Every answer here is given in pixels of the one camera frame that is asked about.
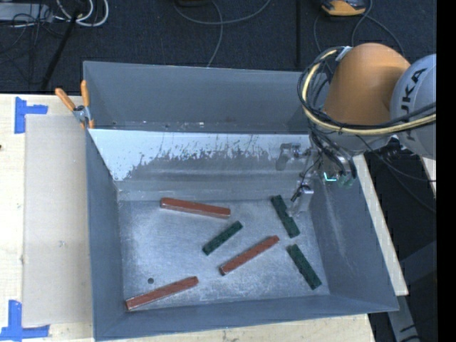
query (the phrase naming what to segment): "white cable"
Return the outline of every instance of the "white cable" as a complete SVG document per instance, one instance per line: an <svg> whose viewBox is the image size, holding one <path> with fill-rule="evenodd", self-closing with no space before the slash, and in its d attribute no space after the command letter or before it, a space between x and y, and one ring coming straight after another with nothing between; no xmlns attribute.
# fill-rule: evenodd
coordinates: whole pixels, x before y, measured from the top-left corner
<svg viewBox="0 0 456 342"><path fill-rule="evenodd" d="M56 2L57 2L57 5L58 5L59 9L62 11L62 13L68 19L71 19L71 15L64 9L64 7L62 6L60 0L56 0ZM93 1L89 0L89 3L90 3L90 11L89 11L89 13L86 14L85 16L83 16L82 18L76 19L76 23L78 25L80 25L80 26L87 26L87 27L100 26L100 25L104 24L108 20L108 17L109 17L108 0L103 0L103 3L105 5L105 16L100 21L98 21L96 23L85 23L84 22L84 20L86 20L93 13ZM60 16L55 16L55 18L60 19L60 20L67 20L67 19L61 18Z"/></svg>
<svg viewBox="0 0 456 342"><path fill-rule="evenodd" d="M92 13L93 13L93 0L88 0L88 2L90 4L89 12L85 16L83 16L82 18L77 19L76 23L78 21L86 20L90 15L92 15ZM58 8L62 11L63 15L65 15L68 19L62 18L61 16L54 16L54 18L60 19L60 20L65 20L65 21L71 20L71 15L64 9L64 7L63 7L62 3L60 2L60 0L56 0L56 3L58 5Z"/></svg>

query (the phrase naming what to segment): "wooden table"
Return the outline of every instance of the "wooden table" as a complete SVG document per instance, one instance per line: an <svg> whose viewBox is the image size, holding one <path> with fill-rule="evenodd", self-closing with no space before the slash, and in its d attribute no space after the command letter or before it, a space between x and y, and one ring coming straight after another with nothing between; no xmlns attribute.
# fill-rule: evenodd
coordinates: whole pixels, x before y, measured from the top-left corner
<svg viewBox="0 0 456 342"><path fill-rule="evenodd" d="M27 265L27 256L24 256L24 205L25 198L25 161L27 128L23 134L14 134L14 101L19 96L27 100L28 105L43 104L48 106L48 113L40 115L51 120L65 118L68 124L78 126L76 119L54 95L0 95L0 327L8 323L8 300L23 300L24 264ZM81 97L71 97L76 105L82 103ZM363 156L356 158L359 176L368 207L373 218L375 230L381 239L381 246L385 261L391 275L397 295L408 293L402 271L391 242L388 228L385 225L383 213L373 189L373 184ZM61 210L61 222L65 222L65 210ZM66 309L59 305L69 295L60 295L53 299L48 296L49 303L43 308L53 309L64 314ZM89 341L92 338L90 315L85 321L68 317L66 321L50 322L48 338L37 338L46 341ZM344 316L335 318L321 318L316 320L297 321L289 323L275 323L264 326L221 329L204 332L175 334L170 336L156 336L138 338L135 341L174 342L174 341L338 341L338 342L367 342L374 341L373 332L367 315Z"/></svg>

